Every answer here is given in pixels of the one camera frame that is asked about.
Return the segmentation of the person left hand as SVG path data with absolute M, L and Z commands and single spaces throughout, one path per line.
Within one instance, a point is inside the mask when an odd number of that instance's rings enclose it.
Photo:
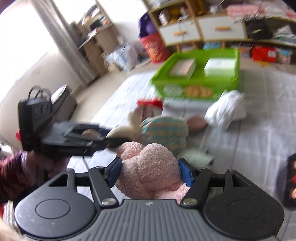
M 24 151 L 21 155 L 23 173 L 32 182 L 41 182 L 45 179 L 45 173 L 49 178 L 64 171 L 71 157 L 46 157 L 35 151 Z

